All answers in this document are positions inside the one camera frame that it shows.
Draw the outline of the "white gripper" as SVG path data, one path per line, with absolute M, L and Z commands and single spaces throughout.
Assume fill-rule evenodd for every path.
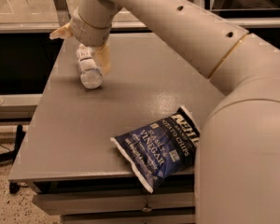
M 91 55 L 105 76 L 109 73 L 110 50 L 106 43 L 111 30 L 112 16 L 109 13 L 88 13 L 81 15 L 79 9 L 75 9 L 70 23 L 56 29 L 49 34 L 51 40 L 67 39 L 74 37 L 81 44 L 92 47 Z

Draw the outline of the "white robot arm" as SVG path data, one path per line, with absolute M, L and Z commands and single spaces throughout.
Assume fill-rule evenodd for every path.
M 197 224 L 280 224 L 280 49 L 188 0 L 79 0 L 50 38 L 75 38 L 107 68 L 123 8 L 221 96 L 196 151 Z

